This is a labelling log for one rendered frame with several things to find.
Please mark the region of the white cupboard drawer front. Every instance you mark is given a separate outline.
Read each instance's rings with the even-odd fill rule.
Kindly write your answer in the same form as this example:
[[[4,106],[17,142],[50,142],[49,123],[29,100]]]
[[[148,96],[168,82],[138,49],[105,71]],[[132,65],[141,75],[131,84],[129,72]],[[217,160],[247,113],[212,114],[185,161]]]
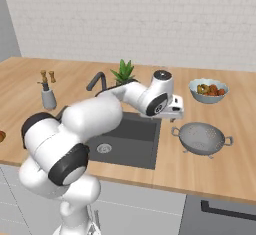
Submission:
[[[186,195],[176,192],[132,186],[114,182],[101,182],[101,202],[117,203],[143,210],[181,216]]]

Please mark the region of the grey dishwasher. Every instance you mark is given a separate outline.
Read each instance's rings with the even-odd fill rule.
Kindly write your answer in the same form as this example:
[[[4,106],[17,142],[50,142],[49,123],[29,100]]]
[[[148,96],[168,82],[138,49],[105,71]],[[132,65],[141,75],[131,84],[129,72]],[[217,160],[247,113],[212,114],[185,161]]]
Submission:
[[[188,195],[179,235],[256,235],[256,221],[202,212],[202,200],[213,208],[256,215],[256,205]]]

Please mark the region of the pale blue fruit bowl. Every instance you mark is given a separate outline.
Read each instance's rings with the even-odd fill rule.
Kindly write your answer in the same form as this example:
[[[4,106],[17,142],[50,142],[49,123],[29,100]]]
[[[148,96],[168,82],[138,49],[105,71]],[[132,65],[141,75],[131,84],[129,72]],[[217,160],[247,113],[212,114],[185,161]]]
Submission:
[[[219,89],[224,89],[226,93],[222,96],[198,94],[197,93],[197,86],[201,85],[201,84],[204,84],[204,85],[207,85],[207,86],[210,86],[210,85],[214,84],[214,85],[217,86],[218,90]],[[192,80],[189,83],[189,89],[190,89],[190,92],[191,92],[192,96],[194,97],[194,99],[197,100],[198,102],[204,103],[204,104],[218,103],[229,93],[229,87],[225,83],[222,83],[218,80],[206,79],[206,78]]]

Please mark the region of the green potted plant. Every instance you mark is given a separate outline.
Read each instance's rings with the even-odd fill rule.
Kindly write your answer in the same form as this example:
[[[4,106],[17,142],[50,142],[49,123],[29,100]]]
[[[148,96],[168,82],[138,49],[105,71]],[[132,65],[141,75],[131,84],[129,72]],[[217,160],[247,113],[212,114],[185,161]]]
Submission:
[[[121,59],[119,63],[119,70],[111,70],[115,76],[116,85],[119,86],[132,81],[134,79],[134,75],[132,74],[133,69],[134,66],[132,65],[131,61],[125,62],[123,59]]]

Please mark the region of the dark grey sink faucet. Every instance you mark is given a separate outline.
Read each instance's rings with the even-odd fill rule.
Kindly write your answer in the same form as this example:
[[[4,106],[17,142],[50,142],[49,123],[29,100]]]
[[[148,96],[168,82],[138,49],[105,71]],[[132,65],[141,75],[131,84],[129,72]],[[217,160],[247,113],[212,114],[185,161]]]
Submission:
[[[103,72],[98,72],[93,79],[89,82],[89,84],[86,87],[87,91],[92,91],[93,87],[96,85],[98,81],[101,81],[102,91],[107,89],[107,82],[106,77]]]

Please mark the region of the white cupboard run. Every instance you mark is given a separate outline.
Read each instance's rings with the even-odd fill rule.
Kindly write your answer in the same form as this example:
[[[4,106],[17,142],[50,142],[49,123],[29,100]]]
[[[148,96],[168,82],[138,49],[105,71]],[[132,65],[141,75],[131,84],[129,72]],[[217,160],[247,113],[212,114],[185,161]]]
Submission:
[[[59,202],[29,192],[18,171],[0,164],[0,234],[52,235],[61,224]]]

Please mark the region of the grey soap dispenser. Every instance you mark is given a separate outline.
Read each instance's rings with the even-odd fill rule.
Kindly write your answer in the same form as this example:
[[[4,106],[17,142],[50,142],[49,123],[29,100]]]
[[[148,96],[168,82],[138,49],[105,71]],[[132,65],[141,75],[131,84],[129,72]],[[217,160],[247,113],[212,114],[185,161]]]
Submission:
[[[57,101],[53,90],[49,87],[48,83],[41,82],[41,85],[41,98],[43,107],[47,110],[54,110],[57,107]]]

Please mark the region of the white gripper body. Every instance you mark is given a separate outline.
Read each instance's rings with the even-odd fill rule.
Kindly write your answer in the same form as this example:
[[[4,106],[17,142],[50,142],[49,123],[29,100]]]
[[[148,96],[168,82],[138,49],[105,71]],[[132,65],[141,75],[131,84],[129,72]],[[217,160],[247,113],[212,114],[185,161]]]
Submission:
[[[156,115],[156,118],[167,119],[182,119],[184,117],[184,110],[178,107],[165,108],[162,112]]]

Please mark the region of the white cupboard door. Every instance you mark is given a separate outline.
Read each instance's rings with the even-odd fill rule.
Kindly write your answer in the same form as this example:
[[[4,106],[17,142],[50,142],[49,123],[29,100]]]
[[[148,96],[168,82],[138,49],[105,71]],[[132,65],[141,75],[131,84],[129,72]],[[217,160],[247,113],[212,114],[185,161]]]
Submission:
[[[182,219],[181,214],[101,200],[91,209],[98,212],[102,235],[178,235]]]

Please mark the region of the grey metal colander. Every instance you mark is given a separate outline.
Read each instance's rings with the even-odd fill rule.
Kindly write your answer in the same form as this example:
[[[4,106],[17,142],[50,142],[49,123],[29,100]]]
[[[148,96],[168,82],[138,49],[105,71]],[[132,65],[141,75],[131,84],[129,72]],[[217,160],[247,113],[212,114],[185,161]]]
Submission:
[[[190,122],[182,127],[172,127],[171,134],[179,138],[184,153],[208,156],[210,159],[224,146],[232,146],[232,136],[225,136],[218,128],[202,122]]]

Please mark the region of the dark grey sink basin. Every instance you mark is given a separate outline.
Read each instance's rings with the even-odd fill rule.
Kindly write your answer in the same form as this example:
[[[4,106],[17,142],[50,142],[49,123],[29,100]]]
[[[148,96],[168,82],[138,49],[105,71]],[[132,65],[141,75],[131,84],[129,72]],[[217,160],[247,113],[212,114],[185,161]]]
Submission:
[[[110,117],[93,109],[82,113],[75,107],[64,107],[57,119],[86,140],[92,161],[155,169],[160,119],[130,112]]]

